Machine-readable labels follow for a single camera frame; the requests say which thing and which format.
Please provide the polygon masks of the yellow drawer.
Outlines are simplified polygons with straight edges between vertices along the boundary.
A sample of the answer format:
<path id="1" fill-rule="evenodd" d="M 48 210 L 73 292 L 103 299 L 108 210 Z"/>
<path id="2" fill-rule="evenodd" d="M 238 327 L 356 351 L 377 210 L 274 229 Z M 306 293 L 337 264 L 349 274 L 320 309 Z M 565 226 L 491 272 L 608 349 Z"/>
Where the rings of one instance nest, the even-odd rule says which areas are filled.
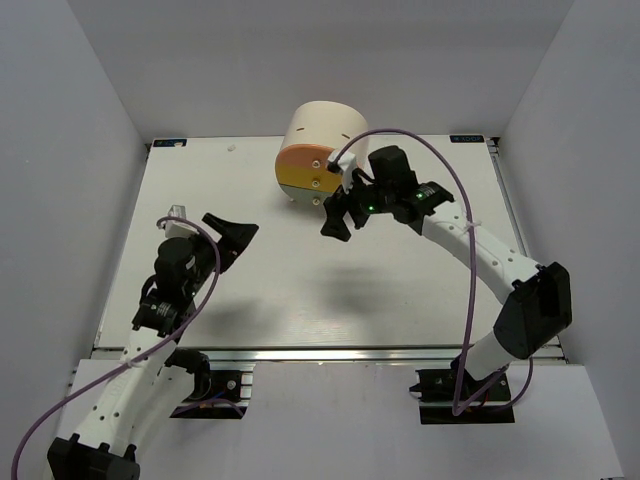
<path id="1" fill-rule="evenodd" d="M 282 187 L 333 192 L 340 185 L 340 177 L 329 172 L 325 167 L 277 165 L 275 174 Z"/>

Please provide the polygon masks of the orange top drawer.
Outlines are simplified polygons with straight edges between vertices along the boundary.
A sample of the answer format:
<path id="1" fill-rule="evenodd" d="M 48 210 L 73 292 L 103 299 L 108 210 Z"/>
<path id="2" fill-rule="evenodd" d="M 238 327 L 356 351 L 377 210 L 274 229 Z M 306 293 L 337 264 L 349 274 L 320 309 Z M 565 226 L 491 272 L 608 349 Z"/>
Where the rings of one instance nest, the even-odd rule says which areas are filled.
<path id="1" fill-rule="evenodd" d="M 276 170 L 296 167 L 305 170 L 323 168 L 333 148 L 315 144 L 293 144 L 281 149 L 276 156 Z"/>

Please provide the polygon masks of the cream drawer cabinet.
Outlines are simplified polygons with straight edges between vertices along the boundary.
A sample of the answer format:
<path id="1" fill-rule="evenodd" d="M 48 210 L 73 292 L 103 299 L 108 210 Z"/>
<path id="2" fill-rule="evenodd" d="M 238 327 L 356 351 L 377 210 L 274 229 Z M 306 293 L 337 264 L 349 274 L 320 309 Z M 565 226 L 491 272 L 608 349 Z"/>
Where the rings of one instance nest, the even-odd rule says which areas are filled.
<path id="1" fill-rule="evenodd" d="M 327 170 L 330 155 L 369 129 L 356 109 L 332 101 L 310 101 L 293 114 L 275 160 L 276 180 L 293 201 L 318 206 L 341 177 Z"/>

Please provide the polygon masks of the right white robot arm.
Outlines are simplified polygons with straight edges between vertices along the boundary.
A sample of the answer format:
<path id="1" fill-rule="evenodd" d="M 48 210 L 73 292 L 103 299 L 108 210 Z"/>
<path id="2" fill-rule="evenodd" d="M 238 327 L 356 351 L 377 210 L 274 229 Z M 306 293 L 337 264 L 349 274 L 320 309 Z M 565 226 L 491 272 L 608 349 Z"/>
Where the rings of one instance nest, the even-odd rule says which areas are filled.
<path id="1" fill-rule="evenodd" d="M 351 152 L 333 151 L 329 172 L 340 186 L 326 198 L 322 235 L 346 242 L 376 214 L 390 214 L 476 273 L 502 308 L 490 333 L 467 351 L 464 372 L 479 382 L 516 360 L 527 360 L 572 322 L 570 277 L 559 263 L 547 266 L 521 255 L 469 221 L 454 196 L 436 182 L 421 183 L 397 146 L 370 154 L 366 174 Z"/>

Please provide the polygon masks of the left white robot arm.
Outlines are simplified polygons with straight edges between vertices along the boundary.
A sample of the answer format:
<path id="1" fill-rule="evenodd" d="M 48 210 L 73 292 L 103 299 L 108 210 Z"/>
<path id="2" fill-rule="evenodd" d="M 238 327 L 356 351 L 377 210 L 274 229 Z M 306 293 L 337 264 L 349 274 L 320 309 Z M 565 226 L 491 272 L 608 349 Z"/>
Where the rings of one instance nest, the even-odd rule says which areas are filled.
<path id="1" fill-rule="evenodd" d="M 203 225 L 171 213 L 157 225 L 165 239 L 145 281 L 118 366 L 95 380 L 103 388 L 83 421 L 47 452 L 56 479 L 137 479 L 144 446 L 178 406 L 209 385 L 206 355 L 179 342 L 212 296 L 220 276 L 259 230 L 210 213 Z"/>

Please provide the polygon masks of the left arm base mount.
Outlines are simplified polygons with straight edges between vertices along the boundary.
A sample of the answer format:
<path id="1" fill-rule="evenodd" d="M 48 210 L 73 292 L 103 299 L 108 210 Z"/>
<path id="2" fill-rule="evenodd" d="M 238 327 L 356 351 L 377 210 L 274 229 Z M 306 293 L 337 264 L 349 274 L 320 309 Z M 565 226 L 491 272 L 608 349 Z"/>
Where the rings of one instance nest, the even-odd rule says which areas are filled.
<path id="1" fill-rule="evenodd" d="M 248 367 L 212 366 L 204 353 L 177 349 L 166 361 L 192 379 L 193 391 L 171 417 L 181 419 L 240 420 L 251 398 L 253 372 Z"/>

